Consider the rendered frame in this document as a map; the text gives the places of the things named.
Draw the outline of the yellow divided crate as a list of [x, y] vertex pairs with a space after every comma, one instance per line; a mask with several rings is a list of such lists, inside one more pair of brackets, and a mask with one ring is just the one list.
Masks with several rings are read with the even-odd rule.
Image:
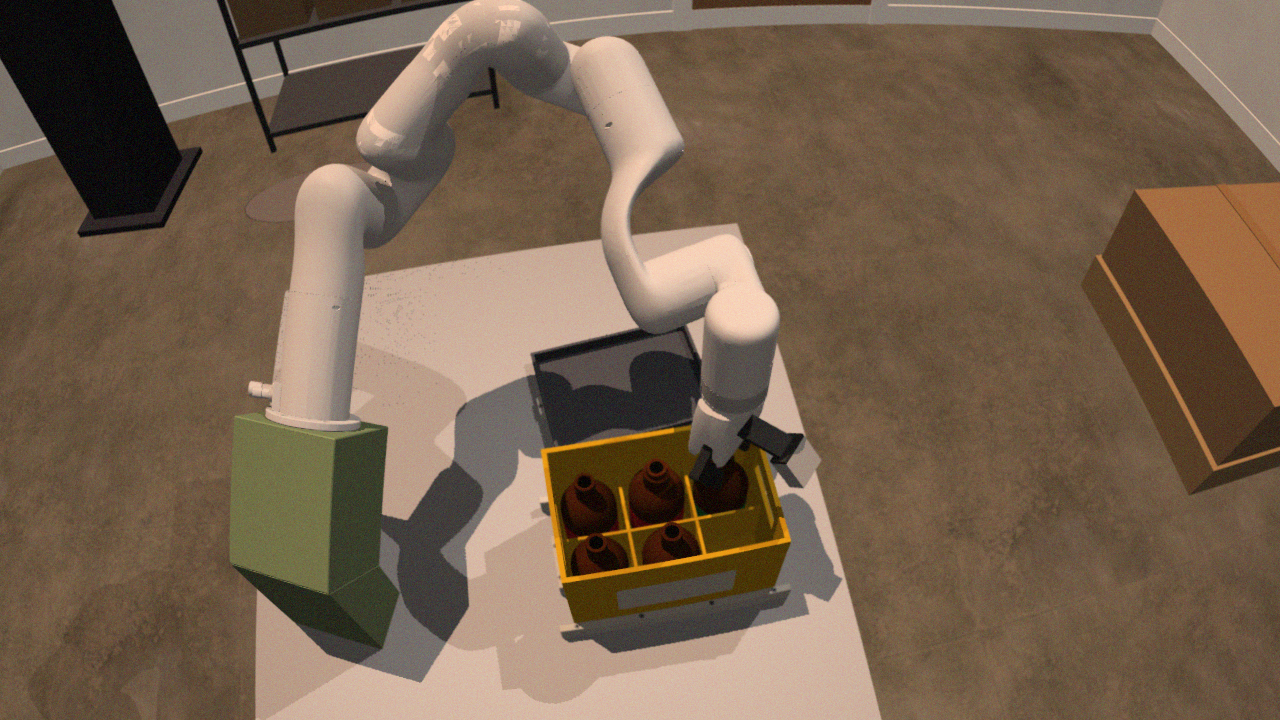
[[[791, 539], [765, 451], [750, 445], [746, 452], [737, 448], [733, 454], [735, 461], [742, 466], [749, 479], [745, 509], [698, 518], [692, 479], [689, 478], [699, 455], [689, 452], [691, 427], [541, 448], [561, 582], [573, 623], [671, 609], [774, 587]], [[695, 536], [701, 555], [643, 565], [646, 538], [666, 523], [632, 529], [628, 484], [654, 457], [664, 460], [684, 482], [685, 520], [676, 523]], [[572, 575], [573, 550], [588, 536], [567, 539], [561, 498], [582, 471], [605, 483], [614, 495], [620, 530], [602, 536], [625, 547], [628, 568]], [[620, 506], [625, 519], [621, 518]], [[561, 543], [562, 538], [564, 541]]]

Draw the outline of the brown glass bottle with red label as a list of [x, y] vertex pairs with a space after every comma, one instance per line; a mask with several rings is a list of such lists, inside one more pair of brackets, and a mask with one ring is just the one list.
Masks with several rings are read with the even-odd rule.
[[632, 529], [684, 520], [684, 482], [659, 457], [649, 460], [628, 486]]

